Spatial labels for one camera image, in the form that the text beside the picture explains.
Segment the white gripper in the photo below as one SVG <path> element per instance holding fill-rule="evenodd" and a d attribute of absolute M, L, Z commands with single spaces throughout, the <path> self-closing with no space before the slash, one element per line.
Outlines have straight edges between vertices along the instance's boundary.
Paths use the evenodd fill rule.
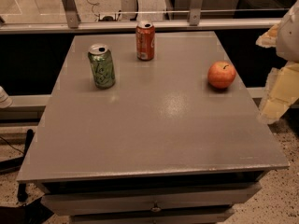
<path fill-rule="evenodd" d="M 284 15 L 281 23 L 260 35 L 256 44 L 276 48 L 277 56 L 287 62 L 268 74 L 263 98 L 259 104 L 258 121 L 273 124 L 299 99 L 299 0 Z"/>

